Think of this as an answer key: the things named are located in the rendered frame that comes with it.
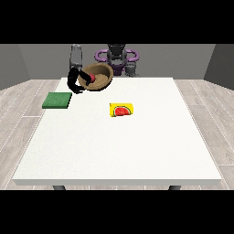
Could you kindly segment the yellow cup with melon print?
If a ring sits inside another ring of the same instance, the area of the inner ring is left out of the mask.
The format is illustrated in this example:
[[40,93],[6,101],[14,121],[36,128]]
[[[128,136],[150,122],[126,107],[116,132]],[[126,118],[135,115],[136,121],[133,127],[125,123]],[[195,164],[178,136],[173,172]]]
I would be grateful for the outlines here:
[[124,116],[133,114],[133,105],[126,102],[111,102],[110,103],[110,116]]

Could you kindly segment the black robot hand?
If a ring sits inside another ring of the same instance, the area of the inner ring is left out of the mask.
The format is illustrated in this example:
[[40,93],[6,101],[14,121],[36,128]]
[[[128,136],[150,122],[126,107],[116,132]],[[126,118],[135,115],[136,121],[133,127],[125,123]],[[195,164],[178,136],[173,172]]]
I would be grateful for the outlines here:
[[86,84],[89,85],[91,82],[91,77],[90,75],[88,75],[87,73],[85,73],[82,69],[76,69],[76,68],[72,68],[69,71],[69,75],[68,75],[68,87],[75,93],[75,94],[79,94],[79,93],[83,93],[85,91],[85,89],[82,86],[78,86],[76,84],[78,76],[81,76],[84,80],[86,80]]

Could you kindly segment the brown wooden bowl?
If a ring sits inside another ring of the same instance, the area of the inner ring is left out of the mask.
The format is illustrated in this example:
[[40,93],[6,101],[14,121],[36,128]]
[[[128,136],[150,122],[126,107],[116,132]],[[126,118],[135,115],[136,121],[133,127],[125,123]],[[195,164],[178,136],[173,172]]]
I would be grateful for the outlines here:
[[113,78],[113,70],[112,67],[107,63],[94,63],[85,67],[83,71],[87,74],[92,74],[95,76],[95,81],[86,85],[86,80],[82,77],[79,77],[79,84],[85,90],[101,90],[108,86]]

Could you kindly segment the green square pad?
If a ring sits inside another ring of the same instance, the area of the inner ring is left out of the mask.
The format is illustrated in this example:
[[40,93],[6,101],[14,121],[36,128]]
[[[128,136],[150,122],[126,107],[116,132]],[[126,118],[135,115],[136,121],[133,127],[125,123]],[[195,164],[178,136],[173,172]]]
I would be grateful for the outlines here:
[[71,92],[50,92],[42,104],[43,109],[67,109]]

